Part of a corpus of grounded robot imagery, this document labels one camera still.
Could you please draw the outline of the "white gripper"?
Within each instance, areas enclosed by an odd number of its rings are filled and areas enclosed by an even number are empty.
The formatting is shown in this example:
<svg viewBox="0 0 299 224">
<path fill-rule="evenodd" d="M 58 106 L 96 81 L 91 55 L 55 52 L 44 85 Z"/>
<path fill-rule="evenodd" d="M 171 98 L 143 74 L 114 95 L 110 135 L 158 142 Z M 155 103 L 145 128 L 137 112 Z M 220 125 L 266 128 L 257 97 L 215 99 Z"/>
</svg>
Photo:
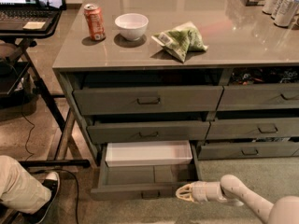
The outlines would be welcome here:
<svg viewBox="0 0 299 224">
<path fill-rule="evenodd" d="M 186 202 L 219 202 L 225 203 L 219 182 L 197 181 L 184 185 L 176 190 L 176 196 Z"/>
</svg>

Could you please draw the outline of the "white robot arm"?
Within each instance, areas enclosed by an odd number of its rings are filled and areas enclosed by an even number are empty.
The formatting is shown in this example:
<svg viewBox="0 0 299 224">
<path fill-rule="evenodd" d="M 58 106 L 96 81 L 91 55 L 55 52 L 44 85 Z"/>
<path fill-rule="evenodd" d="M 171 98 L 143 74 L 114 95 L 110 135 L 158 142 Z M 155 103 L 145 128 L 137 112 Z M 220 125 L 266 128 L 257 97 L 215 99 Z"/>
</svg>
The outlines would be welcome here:
<svg viewBox="0 0 299 224">
<path fill-rule="evenodd" d="M 216 182 L 195 181 L 186 184 L 176 190 L 176 196 L 193 203 L 244 204 L 263 224 L 299 224 L 298 196 L 286 196 L 270 203 L 234 175 L 224 175 Z"/>
</svg>

